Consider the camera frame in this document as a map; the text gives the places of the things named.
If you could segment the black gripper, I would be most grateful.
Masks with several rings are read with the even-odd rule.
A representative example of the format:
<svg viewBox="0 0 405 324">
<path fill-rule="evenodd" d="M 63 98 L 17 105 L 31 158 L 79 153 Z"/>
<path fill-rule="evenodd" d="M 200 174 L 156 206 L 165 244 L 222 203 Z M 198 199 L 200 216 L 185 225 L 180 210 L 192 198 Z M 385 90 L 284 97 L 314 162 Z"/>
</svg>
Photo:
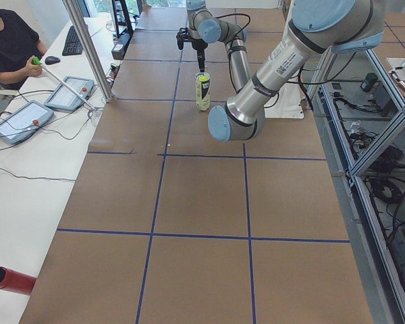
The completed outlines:
<svg viewBox="0 0 405 324">
<path fill-rule="evenodd" d="M 198 71 L 205 72 L 205 49 L 208 44 L 203 39 L 193 39 L 192 48 L 196 51 Z"/>
</svg>

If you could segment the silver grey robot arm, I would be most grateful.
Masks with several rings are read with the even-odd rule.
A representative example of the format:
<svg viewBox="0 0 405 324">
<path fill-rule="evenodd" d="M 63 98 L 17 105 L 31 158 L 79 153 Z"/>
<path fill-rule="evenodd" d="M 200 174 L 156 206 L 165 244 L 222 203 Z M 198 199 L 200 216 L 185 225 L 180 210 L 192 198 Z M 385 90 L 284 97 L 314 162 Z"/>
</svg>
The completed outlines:
<svg viewBox="0 0 405 324">
<path fill-rule="evenodd" d="M 294 1 L 286 33 L 264 64 L 251 74 L 241 27 L 215 18 L 204 1 L 187 1 L 191 36 L 223 42 L 232 61 L 237 91 L 224 106 L 210 110 L 211 136 L 222 142 L 249 140 L 265 122 L 264 106 L 310 56 L 354 53 L 376 47 L 383 38 L 385 1 Z"/>
</svg>

